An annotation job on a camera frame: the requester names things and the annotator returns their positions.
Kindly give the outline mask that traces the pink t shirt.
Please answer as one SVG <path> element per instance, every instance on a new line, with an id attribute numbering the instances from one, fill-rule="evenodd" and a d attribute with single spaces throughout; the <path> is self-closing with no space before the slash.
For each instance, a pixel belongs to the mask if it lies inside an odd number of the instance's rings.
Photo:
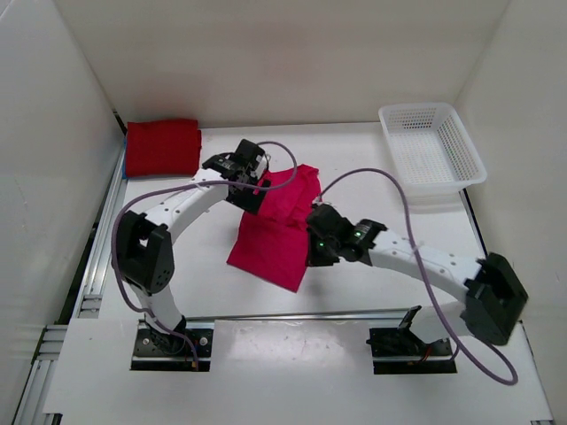
<path id="1" fill-rule="evenodd" d="M 265 174 L 270 190 L 256 214 L 244 213 L 227 264 L 291 292 L 307 271 L 307 224 L 321 191 L 319 170 L 309 165 Z"/>

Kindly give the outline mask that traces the dark red t shirt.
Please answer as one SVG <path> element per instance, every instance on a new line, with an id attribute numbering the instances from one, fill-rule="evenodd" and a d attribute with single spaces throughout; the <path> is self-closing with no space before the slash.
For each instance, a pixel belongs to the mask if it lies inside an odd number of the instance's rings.
<path id="1" fill-rule="evenodd" d="M 202 135 L 197 120 L 129 122 L 128 178 L 194 175 L 200 168 Z"/>

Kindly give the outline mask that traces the blue t shirt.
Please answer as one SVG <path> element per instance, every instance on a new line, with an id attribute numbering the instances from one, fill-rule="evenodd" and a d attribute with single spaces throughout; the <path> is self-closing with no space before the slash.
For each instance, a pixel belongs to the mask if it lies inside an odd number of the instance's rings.
<path id="1" fill-rule="evenodd" d="M 128 174 L 126 170 L 127 165 L 127 153 L 128 153 L 128 137 L 125 135 L 123 139 L 123 159 L 121 164 L 121 178 L 122 180 L 128 179 Z"/>

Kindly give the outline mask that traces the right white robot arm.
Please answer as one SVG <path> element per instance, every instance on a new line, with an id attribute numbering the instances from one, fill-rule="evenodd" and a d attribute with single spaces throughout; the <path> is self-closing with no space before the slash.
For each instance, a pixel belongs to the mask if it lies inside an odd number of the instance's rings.
<path id="1" fill-rule="evenodd" d="M 386 225 L 361 220 L 356 224 L 328 204 L 313 205 L 307 216 L 310 267 L 329 267 L 340 260 L 392 270 L 442 290 L 454 298 L 441 310 L 459 336 L 474 336 L 503 346 L 529 299 L 509 261 L 491 252 L 483 259 L 422 246 Z"/>

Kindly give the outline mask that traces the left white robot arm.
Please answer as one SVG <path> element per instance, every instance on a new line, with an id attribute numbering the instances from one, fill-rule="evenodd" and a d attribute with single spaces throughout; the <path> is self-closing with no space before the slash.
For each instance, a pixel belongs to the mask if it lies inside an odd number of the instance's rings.
<path id="1" fill-rule="evenodd" d="M 191 350 L 186 319 L 169 283 L 175 271 L 174 244 L 211 207 L 228 202 L 255 213 L 270 188 L 263 178 L 268 156 L 261 144 L 242 140 L 233 152 L 207 159 L 190 181 L 162 189 L 155 206 L 134 212 L 125 205 L 113 225 L 111 265 L 122 299 L 144 317 L 151 341 L 167 354 Z"/>

